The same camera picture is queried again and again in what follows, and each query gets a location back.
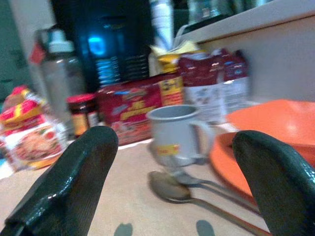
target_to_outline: snack package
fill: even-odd
[[[50,165],[67,146],[64,126],[43,112],[44,104],[26,99],[26,94],[33,93],[17,87],[0,115],[0,151],[16,171]]]
[[[100,115],[125,145],[151,137],[146,113],[162,106],[183,103],[183,82],[177,74],[163,74],[143,81],[100,89],[96,96]]]
[[[245,60],[232,55],[224,48],[214,50],[212,55],[224,66],[222,89],[227,113],[245,108],[249,96],[249,77]]]
[[[162,73],[175,73],[177,72],[177,62],[184,53],[202,52],[198,45],[191,41],[183,41],[177,48],[166,51],[156,46],[150,46],[152,53],[155,57],[153,63],[157,63],[154,68],[154,75]]]
[[[183,78],[185,103],[200,109],[199,118],[205,122],[224,122],[225,105],[222,95],[223,70],[221,62],[207,53],[182,55],[178,61]]]

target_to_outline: black object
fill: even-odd
[[[117,149],[111,128],[88,130],[37,179],[0,236],[86,236]]]
[[[88,92],[99,80],[148,78],[153,29],[148,0],[51,0],[59,28],[74,42]]]
[[[315,170],[290,145],[240,131],[233,151],[274,236],[315,235]]]

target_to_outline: shelf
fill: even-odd
[[[181,40],[212,41],[315,15],[314,0],[274,0],[182,35]]]
[[[213,24],[215,22],[224,20],[224,19],[226,19],[228,17],[229,17],[228,15],[219,15],[219,16],[215,16],[215,17],[212,17],[212,18],[200,21],[200,22],[192,24],[192,25],[188,25],[185,28],[184,33],[192,32],[194,30],[197,30],[197,29],[200,29],[202,27],[208,26],[208,25]]]

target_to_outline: yellow label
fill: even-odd
[[[85,131],[88,130],[88,123],[87,119],[84,114],[75,114],[72,115],[72,121],[74,126],[74,134],[75,135],[81,135]]]
[[[183,81],[181,77],[175,79],[163,80],[159,82],[162,96],[182,92]]]
[[[131,107],[128,108],[128,111],[138,110],[145,107],[146,107],[146,104],[144,100],[141,100],[141,101],[133,102]]]
[[[171,145],[156,146],[155,150],[157,154],[160,156],[176,155],[179,153],[179,145],[171,144]]]
[[[162,97],[162,105],[178,105],[183,103],[183,80],[182,77],[159,82]]]
[[[130,112],[124,112],[124,113],[121,113],[120,119],[121,120],[126,120],[126,119],[128,119],[130,117],[133,117],[133,116],[146,114],[146,113],[154,110],[155,108],[156,108],[156,106],[151,106],[151,107],[145,107],[145,108],[138,109],[138,110],[133,110],[133,111],[130,111]]]
[[[42,114],[40,107],[34,107],[26,113],[22,113],[22,105],[15,106],[14,117],[10,119],[1,120],[5,131],[18,129],[23,126],[23,121]]]

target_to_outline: red package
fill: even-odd
[[[197,53],[181,56],[178,67],[184,81],[185,103],[196,105],[199,118],[205,122],[224,122],[221,62],[207,53]]]
[[[18,100],[14,96],[30,92],[17,87],[6,99],[7,109],[0,114],[3,131],[0,134],[0,151],[14,170],[38,169],[54,163],[66,148],[58,124],[44,114],[34,100]]]
[[[162,106],[183,103],[183,82],[177,74],[163,74],[143,81],[127,82],[100,89],[99,112],[125,145],[151,137],[146,113]]]
[[[245,60],[232,55],[224,48],[214,50],[212,54],[224,65],[222,89],[227,113],[245,108],[249,95],[248,68]]]

